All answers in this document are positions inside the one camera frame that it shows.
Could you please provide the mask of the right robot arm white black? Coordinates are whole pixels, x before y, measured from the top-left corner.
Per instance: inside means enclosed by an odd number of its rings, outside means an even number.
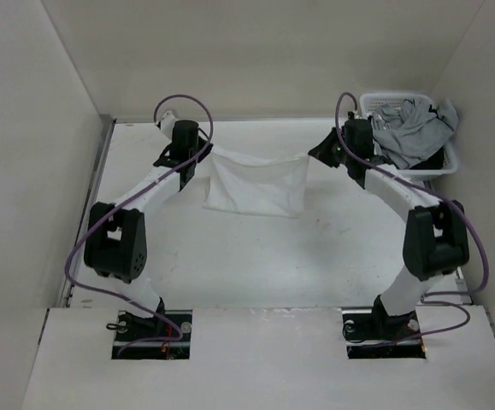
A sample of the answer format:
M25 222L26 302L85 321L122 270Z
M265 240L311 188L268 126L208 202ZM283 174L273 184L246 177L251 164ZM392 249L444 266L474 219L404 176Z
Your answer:
M344 314L345 339L354 343L388 342L416 334L416 305L444 276L468 262L462 205L447 205L414 186L389 160L377 155L367 120L348 119L341 128L333 128L308 155L327 167L345 166L352 180L379 197L404 222L401 270L376 296L369 313Z

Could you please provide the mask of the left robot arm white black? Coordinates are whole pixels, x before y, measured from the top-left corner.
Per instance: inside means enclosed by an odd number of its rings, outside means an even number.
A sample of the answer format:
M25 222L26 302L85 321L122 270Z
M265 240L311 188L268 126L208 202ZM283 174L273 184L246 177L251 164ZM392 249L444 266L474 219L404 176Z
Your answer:
M148 261L146 222L195 175L197 164L212 149L209 137L194 120L177 120L170 143L150 172L114 202L96 202L90 210L83 260L97 276L110 281L109 291L126 297L141 311L136 330L146 340L165 331L162 298L144 272Z

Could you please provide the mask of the white tank top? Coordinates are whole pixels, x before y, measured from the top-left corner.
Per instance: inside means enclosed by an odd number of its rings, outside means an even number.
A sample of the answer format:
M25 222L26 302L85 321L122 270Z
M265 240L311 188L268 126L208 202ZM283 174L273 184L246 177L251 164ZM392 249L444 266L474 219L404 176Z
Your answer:
M303 213L306 154L267 159L216 147L209 164L205 208L265 217L297 218Z

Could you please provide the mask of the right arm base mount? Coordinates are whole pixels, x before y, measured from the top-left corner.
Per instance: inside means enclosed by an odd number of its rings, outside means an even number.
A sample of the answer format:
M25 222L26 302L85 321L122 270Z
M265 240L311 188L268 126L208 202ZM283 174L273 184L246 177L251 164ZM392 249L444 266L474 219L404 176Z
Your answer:
M342 319L346 353L351 360L426 358L415 312L381 319L370 310L345 310Z

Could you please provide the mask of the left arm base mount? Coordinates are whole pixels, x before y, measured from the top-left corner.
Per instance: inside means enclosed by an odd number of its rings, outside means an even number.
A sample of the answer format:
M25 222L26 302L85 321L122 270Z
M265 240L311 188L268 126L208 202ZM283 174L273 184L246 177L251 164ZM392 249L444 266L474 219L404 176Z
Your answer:
M113 332L113 360L189 360L192 340L192 310L171 310L166 317L182 331L182 338L170 325L157 318L140 318L120 311L106 325Z

